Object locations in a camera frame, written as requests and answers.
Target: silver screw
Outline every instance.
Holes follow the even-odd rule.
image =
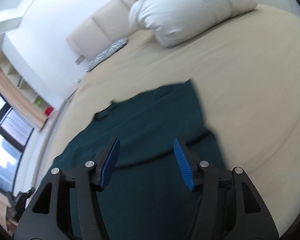
[[[200,166],[205,168],[205,167],[209,166],[209,163],[206,161],[202,161],[202,162],[200,162]]]
[[[85,165],[86,165],[86,167],[90,168],[94,165],[94,162],[93,161],[88,161],[88,162],[86,162]]]
[[[57,174],[57,173],[59,173],[59,168],[53,168],[52,170],[51,170],[51,173],[52,174]]]
[[[236,173],[238,173],[238,174],[243,173],[243,169],[241,169],[240,167],[236,167],[236,168],[234,169],[234,171],[235,171]]]

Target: headboard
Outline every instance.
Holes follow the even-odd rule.
[[[111,0],[76,27],[67,37],[72,50],[93,60],[117,40],[130,36],[128,15],[134,0]]]

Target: zebra print pillow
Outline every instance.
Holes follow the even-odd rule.
[[[129,38],[122,38],[112,44],[109,48],[105,49],[101,52],[98,56],[94,58],[91,62],[89,62],[86,72],[90,72],[96,66],[98,66],[101,62],[105,61],[106,59],[110,58],[114,53],[122,49],[125,45],[127,45]]]

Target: window frame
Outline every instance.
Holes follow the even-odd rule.
[[[10,106],[10,104],[7,102],[7,100],[4,98],[4,96],[2,96],[2,94],[0,93],[0,96],[3,98],[3,100],[6,102],[6,104],[2,107],[2,109],[0,110],[0,124],[2,122],[2,120],[4,119],[4,117],[9,113],[9,111],[11,109],[13,109],[12,106]],[[20,153],[21,153],[21,156],[20,156],[20,160],[18,161],[18,165],[17,165],[17,168],[16,168],[16,172],[14,174],[14,179],[13,179],[13,183],[12,183],[12,192],[14,190],[14,186],[15,186],[15,182],[16,182],[16,177],[17,177],[17,173],[18,173],[18,169],[19,169],[19,166],[20,166],[20,162],[21,162],[21,158],[23,156],[23,153],[26,149],[26,146],[29,142],[29,139],[32,135],[34,131],[34,128],[32,128],[32,131],[29,135],[29,138],[28,140],[26,141],[25,145],[23,146],[22,144],[20,144],[18,141],[16,141],[15,138],[13,138],[4,128],[1,127],[0,125],[0,134],[2,135],[2,137],[4,139],[7,140],[8,143],[10,143],[13,147],[15,147]],[[0,192],[5,194],[6,191],[4,191],[3,189],[0,188]]]

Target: ribbed blue pad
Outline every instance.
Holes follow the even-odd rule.
[[[180,146],[178,139],[174,140],[173,150],[174,150],[174,155],[176,156],[183,180],[184,180],[186,186],[191,191],[193,191],[194,190],[194,181],[193,181],[192,170],[191,170],[191,167],[185,156],[185,153],[183,152],[183,149]]]
[[[114,144],[101,170],[101,180],[99,186],[102,189],[104,189],[110,183],[110,179],[114,171],[115,164],[117,163],[119,153],[120,153],[120,141],[117,138],[114,141]]]

